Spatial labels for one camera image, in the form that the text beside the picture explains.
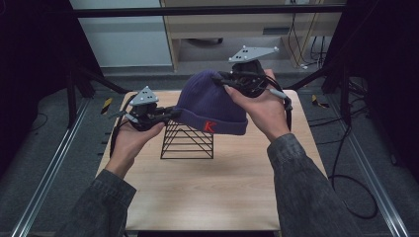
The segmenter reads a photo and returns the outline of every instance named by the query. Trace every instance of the beanie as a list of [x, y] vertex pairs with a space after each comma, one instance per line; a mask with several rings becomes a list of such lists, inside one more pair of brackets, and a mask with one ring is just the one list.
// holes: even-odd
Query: beanie
[[246, 112], [236, 105], [222, 86], [212, 82], [220, 77], [214, 70], [193, 75], [182, 89], [174, 110], [182, 111], [173, 121], [209, 133], [243, 135], [246, 133]]

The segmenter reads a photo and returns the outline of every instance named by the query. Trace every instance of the metal bracket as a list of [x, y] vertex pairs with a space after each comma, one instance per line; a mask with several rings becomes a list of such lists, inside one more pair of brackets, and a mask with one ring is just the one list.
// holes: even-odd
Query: metal bracket
[[141, 106], [156, 102], [158, 102], [158, 97], [146, 86], [129, 102], [129, 105]]
[[228, 58], [230, 63], [243, 63], [254, 60], [261, 56], [265, 56], [274, 52], [279, 52], [280, 49], [275, 47], [246, 47], [240, 49], [234, 56]]

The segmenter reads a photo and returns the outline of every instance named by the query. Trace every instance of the black wire stand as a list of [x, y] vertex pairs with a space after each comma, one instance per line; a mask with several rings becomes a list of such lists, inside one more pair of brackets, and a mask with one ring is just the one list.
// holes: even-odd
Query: black wire stand
[[160, 159], [213, 159], [213, 134], [170, 120]]

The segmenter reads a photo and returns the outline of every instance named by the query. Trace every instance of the gray floor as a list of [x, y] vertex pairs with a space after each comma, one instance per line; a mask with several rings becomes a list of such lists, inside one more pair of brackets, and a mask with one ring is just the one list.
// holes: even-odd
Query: gray floor
[[[141, 89], [148, 85], [153, 90], [181, 89], [190, 75], [203, 69], [229, 71], [231, 64], [226, 63], [242, 45], [248, 46], [278, 46], [284, 48], [275, 38], [265, 39], [224, 39], [222, 44], [212, 41], [184, 40], [180, 54], [180, 64], [176, 72], [159, 71], [143, 73], [136, 76], [109, 77], [116, 84], [128, 89]], [[289, 86], [304, 78], [317, 69], [312, 64], [308, 69], [293, 68], [284, 50], [261, 58], [265, 68], [272, 68], [283, 86]], [[320, 103], [331, 104], [331, 98], [338, 97], [336, 92], [324, 96], [319, 86], [322, 79], [310, 83], [298, 91], [305, 114], [310, 124], [337, 118], [332, 108], [322, 108], [311, 103], [311, 96], [316, 95]], [[71, 144], [61, 168], [49, 190], [48, 195], [35, 219], [31, 232], [53, 232], [65, 219], [69, 209], [77, 198], [95, 177], [102, 153], [105, 150], [109, 132], [114, 121], [102, 116], [100, 111], [107, 98], [113, 98], [108, 115], [115, 113], [121, 104], [122, 95], [94, 83], [97, 93], [90, 100], [85, 118]], [[364, 106], [363, 101], [354, 102], [353, 110]], [[44, 98], [39, 105], [40, 114], [34, 122], [34, 128], [42, 126], [30, 134], [18, 153], [9, 173], [0, 181], [0, 232], [8, 236], [25, 208], [31, 200], [38, 183], [41, 181], [49, 161], [66, 131], [67, 108], [66, 92], [59, 91]], [[316, 143], [341, 139], [344, 130], [339, 122], [311, 129]], [[419, 185], [413, 180], [404, 167], [393, 166], [390, 154], [374, 122], [368, 113], [359, 114], [353, 118], [352, 134], [363, 147], [385, 190], [388, 192], [395, 208], [412, 236], [419, 236]], [[318, 150], [326, 172], [330, 174], [336, 157], [339, 143], [318, 144]], [[339, 156], [337, 173], [350, 175], [365, 183], [354, 151], [345, 141]], [[369, 214], [373, 211], [373, 203], [369, 195], [354, 183], [347, 180], [336, 180], [338, 195], [359, 214]], [[375, 218], [364, 220], [355, 217], [366, 236], [392, 236], [386, 221], [379, 213]]]

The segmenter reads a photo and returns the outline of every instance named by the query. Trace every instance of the sweater sleeve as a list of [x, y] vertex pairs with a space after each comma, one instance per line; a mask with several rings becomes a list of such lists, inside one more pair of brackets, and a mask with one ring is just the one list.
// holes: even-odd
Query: sweater sleeve
[[103, 170], [76, 202], [68, 221], [55, 236], [122, 236], [127, 208], [135, 192], [127, 182]]
[[362, 236], [328, 180], [291, 133], [268, 147], [283, 236]]

